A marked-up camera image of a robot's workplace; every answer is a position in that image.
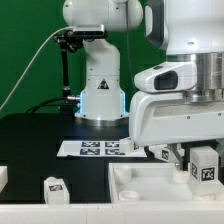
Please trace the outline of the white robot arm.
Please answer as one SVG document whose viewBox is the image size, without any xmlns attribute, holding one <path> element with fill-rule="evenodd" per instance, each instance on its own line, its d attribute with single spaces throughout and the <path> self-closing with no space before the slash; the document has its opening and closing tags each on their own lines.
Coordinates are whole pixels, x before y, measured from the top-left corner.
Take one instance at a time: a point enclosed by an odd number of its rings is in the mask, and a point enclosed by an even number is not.
<svg viewBox="0 0 224 224">
<path fill-rule="evenodd" d="M 138 146 L 224 137 L 224 0 L 65 0 L 63 17 L 71 46 L 87 53 L 78 118 L 127 118 Z M 139 25 L 166 60 L 135 75 L 138 91 L 126 105 L 120 54 L 106 35 Z"/>
</svg>

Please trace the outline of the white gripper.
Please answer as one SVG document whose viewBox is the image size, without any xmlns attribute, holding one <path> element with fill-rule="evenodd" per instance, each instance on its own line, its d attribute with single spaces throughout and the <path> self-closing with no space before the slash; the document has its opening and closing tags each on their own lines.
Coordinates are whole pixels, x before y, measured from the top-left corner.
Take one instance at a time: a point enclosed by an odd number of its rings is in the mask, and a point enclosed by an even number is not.
<svg viewBox="0 0 224 224">
<path fill-rule="evenodd" d="M 180 143 L 217 139 L 224 167 L 224 101 L 188 104 L 181 92 L 139 91 L 130 105 L 129 135 L 138 146 L 169 144 L 177 170 L 183 169 Z"/>
</svg>

